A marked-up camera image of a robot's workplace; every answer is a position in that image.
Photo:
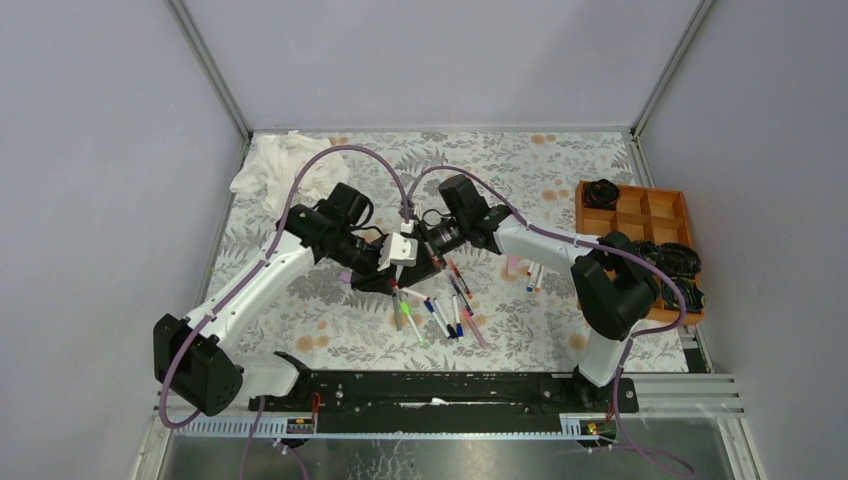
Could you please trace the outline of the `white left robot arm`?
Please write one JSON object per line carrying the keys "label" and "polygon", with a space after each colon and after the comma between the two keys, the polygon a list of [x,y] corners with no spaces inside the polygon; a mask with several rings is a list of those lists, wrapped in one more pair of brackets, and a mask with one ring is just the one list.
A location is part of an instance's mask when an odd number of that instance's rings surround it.
{"label": "white left robot arm", "polygon": [[390,291],[390,258],[410,252],[397,233],[368,242],[357,222],[370,203],[339,184],[326,200],[287,213],[270,244],[212,299],[182,317],[164,315],[153,328],[154,376],[162,385],[160,405],[174,393],[197,413],[211,417],[243,398],[270,396],[296,411],[309,401],[305,367],[284,354],[238,355],[249,325],[272,300],[323,259],[333,260],[378,292]]}

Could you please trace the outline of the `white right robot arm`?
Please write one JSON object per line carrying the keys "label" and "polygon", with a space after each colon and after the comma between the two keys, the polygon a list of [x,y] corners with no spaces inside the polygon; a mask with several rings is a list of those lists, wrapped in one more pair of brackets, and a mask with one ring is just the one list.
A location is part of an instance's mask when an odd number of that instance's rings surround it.
{"label": "white right robot arm", "polygon": [[479,192],[482,181],[457,172],[439,187],[450,218],[427,236],[434,251],[446,254],[462,245],[499,255],[514,255],[568,274],[591,333],[579,360],[582,377],[573,386],[575,402],[597,412],[613,398],[636,323],[645,318],[660,294],[657,268],[638,256],[633,242],[611,231],[601,237],[568,233],[527,220],[505,199],[490,205]]}

